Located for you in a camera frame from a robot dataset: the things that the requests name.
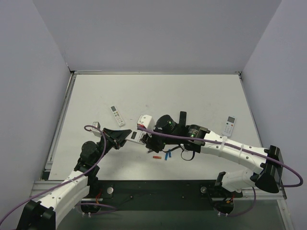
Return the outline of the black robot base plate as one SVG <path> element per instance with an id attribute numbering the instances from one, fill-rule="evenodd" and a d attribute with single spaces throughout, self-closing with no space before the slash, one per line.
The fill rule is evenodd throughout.
<path id="1" fill-rule="evenodd" d="M 99 180 L 90 188 L 80 209 L 90 215 L 114 211 L 233 210 L 234 198 L 215 180 Z"/>

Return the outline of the white red-faced remote control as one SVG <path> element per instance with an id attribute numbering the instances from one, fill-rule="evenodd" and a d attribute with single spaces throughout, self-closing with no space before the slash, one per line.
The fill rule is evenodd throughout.
<path id="1" fill-rule="evenodd" d="M 145 135 L 144 132 L 140 130 L 132 131 L 126 138 L 126 141 L 130 141 L 136 144 L 144 145 L 144 142 L 142 141 L 143 136 Z"/>

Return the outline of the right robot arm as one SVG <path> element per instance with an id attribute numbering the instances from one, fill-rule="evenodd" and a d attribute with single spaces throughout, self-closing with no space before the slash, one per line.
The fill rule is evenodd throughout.
<path id="1" fill-rule="evenodd" d="M 258 148 L 244 145 L 220 136 L 199 126 L 186 124 L 187 113 L 180 112 L 179 122 L 170 115 L 160 117 L 156 122 L 150 115 L 141 115 L 138 130 L 132 131 L 126 140 L 145 145 L 147 149 L 159 153 L 167 145 L 175 145 L 182 151 L 217 156 L 237 163 L 244 169 L 236 172 L 220 172 L 216 186 L 234 192 L 249 187 L 268 193 L 278 193 L 281 186 L 282 159 L 276 146 Z"/>

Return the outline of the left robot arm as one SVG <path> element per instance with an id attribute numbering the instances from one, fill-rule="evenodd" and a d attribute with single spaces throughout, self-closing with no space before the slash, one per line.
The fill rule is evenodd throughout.
<path id="1" fill-rule="evenodd" d="M 30 199 L 22 211 L 17 229 L 55 230 L 66 215 L 84 198 L 98 193 L 98 163 L 111 149 L 120 149 L 132 131 L 103 129 L 99 142 L 87 141 L 69 176 L 46 190 L 38 201 Z"/>

